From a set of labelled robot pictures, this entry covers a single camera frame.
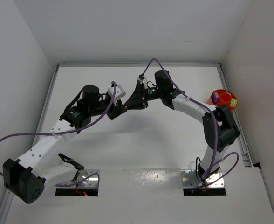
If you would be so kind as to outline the purple lego brick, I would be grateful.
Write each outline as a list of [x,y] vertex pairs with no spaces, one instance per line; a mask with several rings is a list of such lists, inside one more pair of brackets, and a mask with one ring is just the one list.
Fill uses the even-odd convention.
[[211,100],[214,105],[216,105],[219,101],[219,94],[217,92],[213,92],[211,95]]

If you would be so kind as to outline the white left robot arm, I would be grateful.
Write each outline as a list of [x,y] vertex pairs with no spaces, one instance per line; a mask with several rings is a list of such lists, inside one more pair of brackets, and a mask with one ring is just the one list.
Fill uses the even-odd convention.
[[7,159],[2,166],[4,186],[26,204],[35,202],[48,185],[60,185],[75,179],[84,167],[59,151],[84,129],[105,115],[114,119],[127,111],[121,98],[123,88],[116,83],[104,94],[94,85],[84,86],[66,106],[48,133],[17,159]]

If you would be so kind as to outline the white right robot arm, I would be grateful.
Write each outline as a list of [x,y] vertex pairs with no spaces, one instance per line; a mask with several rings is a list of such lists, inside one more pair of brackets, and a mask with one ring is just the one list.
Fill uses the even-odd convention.
[[153,87],[147,87],[142,80],[143,75],[138,77],[134,92],[124,104],[125,108],[142,110],[149,101],[160,99],[165,106],[199,121],[203,125],[207,149],[197,172],[199,179],[207,179],[218,171],[226,150],[240,135],[231,110],[226,105],[207,105],[187,97],[175,87],[168,71],[157,71],[154,77],[156,84]]

